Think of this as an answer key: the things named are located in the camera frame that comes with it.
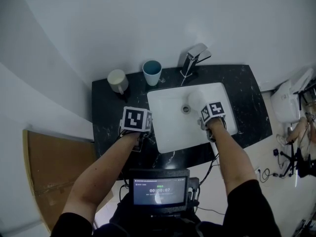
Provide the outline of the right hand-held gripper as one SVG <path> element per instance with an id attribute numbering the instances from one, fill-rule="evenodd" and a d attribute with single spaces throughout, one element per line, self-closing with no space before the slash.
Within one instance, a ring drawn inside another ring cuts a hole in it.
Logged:
<path id="1" fill-rule="evenodd" d="M 207 139 L 210 142 L 216 142 L 216 139 L 213 136 L 212 131 L 208 128 L 207 123 L 211 119 L 219 118 L 224 128 L 227 129 L 225 117 L 226 117 L 226 113 L 223 109 L 221 102 L 206 103 L 205 106 L 200 111 L 200 118 L 198 119 L 198 125 L 200 126 L 201 130 L 204 130 L 206 132 Z"/>

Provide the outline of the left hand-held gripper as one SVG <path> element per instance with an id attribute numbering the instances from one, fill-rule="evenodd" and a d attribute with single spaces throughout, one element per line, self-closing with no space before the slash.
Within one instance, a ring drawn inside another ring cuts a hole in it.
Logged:
<path id="1" fill-rule="evenodd" d="M 148 138 L 152 130 L 153 114 L 150 110 L 136 107 L 124 107 L 122 119 L 119 123 L 119 138 L 129 133 L 140 132 L 134 152 L 141 152 L 145 138 Z"/>

